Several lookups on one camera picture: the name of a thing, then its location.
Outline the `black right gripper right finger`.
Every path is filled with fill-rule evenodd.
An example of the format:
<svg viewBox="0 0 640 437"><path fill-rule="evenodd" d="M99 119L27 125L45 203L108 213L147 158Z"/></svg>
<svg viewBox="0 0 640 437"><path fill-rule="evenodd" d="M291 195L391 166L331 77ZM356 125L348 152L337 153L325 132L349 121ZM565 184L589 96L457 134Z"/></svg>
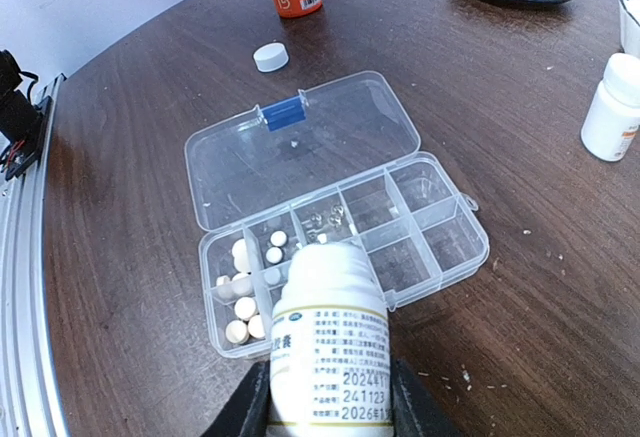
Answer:
<svg viewBox="0 0 640 437"><path fill-rule="evenodd" d="M439 407L419 376L402 359L392 361L391 397L394 436L462 435L453 420Z"/></svg>

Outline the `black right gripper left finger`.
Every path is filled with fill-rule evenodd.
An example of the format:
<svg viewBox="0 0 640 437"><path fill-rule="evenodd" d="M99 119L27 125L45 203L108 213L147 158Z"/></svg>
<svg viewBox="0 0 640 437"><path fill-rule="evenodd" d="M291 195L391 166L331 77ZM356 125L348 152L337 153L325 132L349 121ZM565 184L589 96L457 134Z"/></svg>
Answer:
<svg viewBox="0 0 640 437"><path fill-rule="evenodd" d="M265 437L270 409L270 363L254 363L202 437Z"/></svg>

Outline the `small white pill bottle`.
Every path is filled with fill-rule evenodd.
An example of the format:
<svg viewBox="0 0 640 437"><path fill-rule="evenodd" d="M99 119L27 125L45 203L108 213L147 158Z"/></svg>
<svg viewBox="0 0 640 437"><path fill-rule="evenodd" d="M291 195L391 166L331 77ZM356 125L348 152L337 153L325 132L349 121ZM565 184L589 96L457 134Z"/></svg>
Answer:
<svg viewBox="0 0 640 437"><path fill-rule="evenodd" d="M387 305L362 248L294 255L271 344L267 435L393 435Z"/></svg>

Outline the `clear plastic pill organizer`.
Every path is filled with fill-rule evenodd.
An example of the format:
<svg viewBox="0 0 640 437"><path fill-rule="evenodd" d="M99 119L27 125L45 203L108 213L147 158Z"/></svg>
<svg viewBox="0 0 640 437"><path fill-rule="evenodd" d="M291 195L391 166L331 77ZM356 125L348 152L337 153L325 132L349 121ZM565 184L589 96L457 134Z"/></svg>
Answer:
<svg viewBox="0 0 640 437"><path fill-rule="evenodd" d="M362 248L390 310L478 271L490 253L477 203L462 193L384 76L362 71L192 134L185 160L206 323L223 357L251 359L267 338L233 343L236 301L269 323L293 255L312 243Z"/></svg>

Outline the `small white bottle cap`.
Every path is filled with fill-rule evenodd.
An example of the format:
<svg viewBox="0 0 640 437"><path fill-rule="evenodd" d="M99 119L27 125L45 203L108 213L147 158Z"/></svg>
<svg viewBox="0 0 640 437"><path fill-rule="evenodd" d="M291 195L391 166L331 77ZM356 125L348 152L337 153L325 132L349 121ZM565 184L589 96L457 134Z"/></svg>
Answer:
<svg viewBox="0 0 640 437"><path fill-rule="evenodd" d="M283 43L272 42L256 49L253 60L259 72L271 73L286 66L289 55Z"/></svg>

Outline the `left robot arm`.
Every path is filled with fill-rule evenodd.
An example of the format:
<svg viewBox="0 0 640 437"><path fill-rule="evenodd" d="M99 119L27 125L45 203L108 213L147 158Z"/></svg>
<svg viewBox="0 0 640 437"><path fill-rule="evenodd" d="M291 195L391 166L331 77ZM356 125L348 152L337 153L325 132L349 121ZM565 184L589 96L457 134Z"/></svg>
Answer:
<svg viewBox="0 0 640 437"><path fill-rule="evenodd" d="M1 134L8 141L1 151L1 174L6 181L21 176L43 152L53 99L34 102L38 81L8 50L1 51Z"/></svg>

